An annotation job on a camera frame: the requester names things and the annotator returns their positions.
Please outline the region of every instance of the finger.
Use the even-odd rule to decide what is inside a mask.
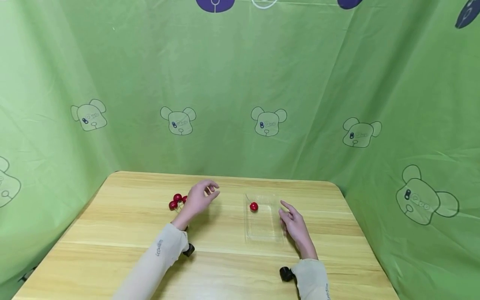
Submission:
[[[218,184],[217,184],[215,181],[211,180],[211,179],[204,179],[204,180],[200,181],[200,182],[198,183],[198,185],[200,185],[202,188],[206,188],[206,187],[209,186],[209,185],[214,186],[214,187],[216,187],[217,189],[220,188],[220,187],[218,186]]]
[[[286,234],[287,234],[287,225],[286,225],[285,222],[282,220],[282,218],[280,218],[278,221],[279,221],[280,226],[281,226],[281,228],[282,228],[283,235],[286,235]]]
[[[286,208],[288,208],[288,210],[291,212],[291,214],[293,216],[296,216],[296,215],[300,215],[300,213],[295,209],[295,207],[293,207],[292,205],[288,204],[287,202],[283,201],[283,200],[280,200],[280,203],[285,206]]]
[[[207,197],[207,200],[212,202],[216,197],[218,197],[219,194],[220,194],[220,191],[215,191]]]
[[[280,215],[280,218],[285,223],[285,225],[288,225],[290,224],[290,222],[293,222],[293,220],[288,217],[287,213],[284,212],[283,209],[280,208],[278,210],[278,214]]]

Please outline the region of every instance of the bear ear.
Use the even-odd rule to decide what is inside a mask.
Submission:
[[[162,109],[160,110],[160,116],[162,116],[162,118],[164,118],[165,120],[168,120],[168,115],[171,113],[172,111],[166,106],[162,107]]]
[[[283,123],[287,119],[287,112],[284,109],[279,109],[275,112],[278,116],[278,123]]]
[[[260,116],[260,114],[262,114],[262,113],[264,113],[264,110],[260,106],[257,106],[252,110],[251,117],[252,117],[252,119],[257,121],[258,116]]]
[[[8,160],[0,156],[0,171],[6,172],[9,167],[10,164],[8,163]]]
[[[358,124],[359,120],[357,118],[350,118],[343,123],[343,129],[346,131],[349,131],[350,128],[352,128],[353,125]]]
[[[90,101],[90,105],[93,105],[96,108],[98,108],[98,110],[100,110],[101,113],[104,113],[107,111],[107,108],[105,107],[103,102],[98,99],[92,99],[92,101]]]
[[[197,118],[197,114],[193,108],[186,108],[183,110],[183,112],[187,114],[187,116],[190,118],[190,121],[193,121]]]
[[[70,112],[72,113],[73,120],[78,121],[78,106],[72,105],[72,107],[70,108]]]
[[[402,174],[403,181],[407,183],[410,179],[417,178],[421,179],[420,169],[415,165],[410,165],[403,170]]]
[[[377,137],[380,134],[380,131],[382,131],[382,124],[380,122],[373,122],[370,125],[373,127],[372,136]]]
[[[458,200],[449,192],[437,192],[440,199],[440,207],[435,211],[441,216],[451,218],[456,216],[459,211]]]

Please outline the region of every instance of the beige sleeve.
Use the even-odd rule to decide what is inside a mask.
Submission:
[[[321,261],[302,259],[292,268],[301,300],[330,300],[327,272]]]
[[[113,295],[113,300],[150,300],[180,254],[188,250],[187,233],[167,224]]]

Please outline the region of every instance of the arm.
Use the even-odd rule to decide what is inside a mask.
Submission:
[[[280,224],[285,233],[295,241],[300,252],[300,262],[292,268],[297,278],[297,288],[301,300],[330,300],[327,272],[318,260],[315,246],[302,215],[290,204],[281,202],[289,211],[278,211]]]
[[[188,249],[187,233],[167,224],[142,255],[113,300],[150,300],[167,270]]]
[[[171,224],[165,225],[115,292],[113,300],[151,299],[167,270],[188,250],[185,229],[218,196],[220,191],[215,188],[218,189],[215,182],[202,180],[190,189],[183,209]]]

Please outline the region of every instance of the wrist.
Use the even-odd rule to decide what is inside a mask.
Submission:
[[[185,231],[192,217],[182,214],[181,212],[171,222],[180,231]]]
[[[299,247],[300,258],[301,259],[315,259],[318,260],[317,250],[313,245],[312,241]]]

